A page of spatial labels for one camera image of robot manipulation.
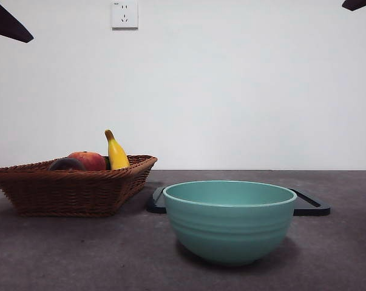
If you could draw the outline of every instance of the wicker basket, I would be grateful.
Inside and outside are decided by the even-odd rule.
[[[119,170],[48,171],[56,159],[0,168],[0,189],[22,216],[110,216],[144,187],[157,161],[127,157],[130,167]]]

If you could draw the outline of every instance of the table surface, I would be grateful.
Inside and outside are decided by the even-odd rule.
[[[294,216],[283,243],[242,267],[186,250],[165,214],[146,211],[157,187],[233,179],[296,189],[331,206]],[[24,218],[0,191],[0,291],[366,290],[366,171],[153,170],[108,218]]]

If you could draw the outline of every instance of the teal bowl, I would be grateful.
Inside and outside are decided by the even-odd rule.
[[[178,240],[216,264],[241,266],[272,252],[285,238],[297,195],[247,181],[194,181],[163,190]]]

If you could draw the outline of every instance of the yellow banana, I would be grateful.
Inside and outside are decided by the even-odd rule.
[[[111,130],[106,129],[104,134],[109,144],[109,160],[111,170],[122,169],[130,166],[129,160],[122,147],[117,143]]]

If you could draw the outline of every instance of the wall socket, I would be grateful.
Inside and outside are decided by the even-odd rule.
[[[138,2],[122,0],[112,4],[111,27],[138,28]]]

